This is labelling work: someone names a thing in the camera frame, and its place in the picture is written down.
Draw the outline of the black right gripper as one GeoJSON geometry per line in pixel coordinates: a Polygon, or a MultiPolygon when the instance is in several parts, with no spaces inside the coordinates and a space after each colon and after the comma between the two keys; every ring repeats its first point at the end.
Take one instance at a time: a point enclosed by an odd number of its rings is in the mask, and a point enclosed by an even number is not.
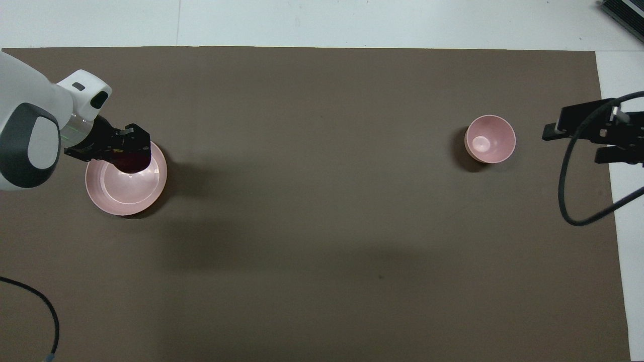
{"type": "MultiPolygon", "coordinates": [[[[544,126],[541,139],[572,137],[587,117],[610,101],[613,98],[563,107],[557,121],[544,126]]],[[[593,118],[580,139],[609,145],[596,150],[595,163],[643,163],[643,112],[614,112],[613,108],[593,118]]]]}

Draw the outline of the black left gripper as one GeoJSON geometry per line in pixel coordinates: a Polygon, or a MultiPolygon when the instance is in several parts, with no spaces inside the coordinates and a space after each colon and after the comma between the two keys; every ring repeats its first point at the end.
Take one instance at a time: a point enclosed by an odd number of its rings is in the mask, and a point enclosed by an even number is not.
{"type": "Polygon", "coordinates": [[[94,123],[83,140],[64,148],[64,154],[83,162],[95,159],[112,163],[122,155],[122,151],[140,157],[150,157],[150,134],[134,123],[128,124],[124,130],[119,130],[111,126],[101,115],[94,118],[94,123]]]}

